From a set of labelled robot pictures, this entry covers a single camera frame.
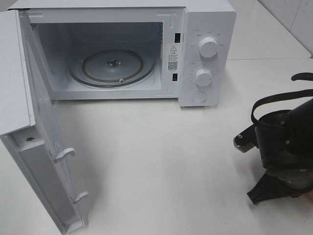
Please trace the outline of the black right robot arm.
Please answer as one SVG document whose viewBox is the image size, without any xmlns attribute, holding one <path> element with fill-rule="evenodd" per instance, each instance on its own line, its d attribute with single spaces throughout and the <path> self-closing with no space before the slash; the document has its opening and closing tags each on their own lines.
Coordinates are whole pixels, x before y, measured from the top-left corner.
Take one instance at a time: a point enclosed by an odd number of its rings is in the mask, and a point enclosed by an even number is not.
<svg viewBox="0 0 313 235">
<path fill-rule="evenodd" d="M 253 204 L 282 197 L 298 197 L 313 189 L 313 101 L 293 110 L 261 117 L 283 131 L 255 127 L 257 147 L 266 172 L 247 193 Z"/>
</svg>

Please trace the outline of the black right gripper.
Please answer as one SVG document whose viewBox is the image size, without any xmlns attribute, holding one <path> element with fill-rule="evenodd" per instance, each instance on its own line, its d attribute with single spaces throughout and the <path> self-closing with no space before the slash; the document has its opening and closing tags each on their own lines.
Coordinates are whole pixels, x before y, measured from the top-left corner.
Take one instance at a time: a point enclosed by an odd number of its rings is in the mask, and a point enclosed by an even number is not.
<svg viewBox="0 0 313 235">
<path fill-rule="evenodd" d="M 246 193 L 253 204 L 284 197 L 296 198 L 296 190 L 313 189 L 313 145 L 294 135 L 290 116 L 290 111 L 275 111 L 260 118 L 266 124 L 285 127 L 282 132 L 255 128 L 266 173 Z"/>
</svg>

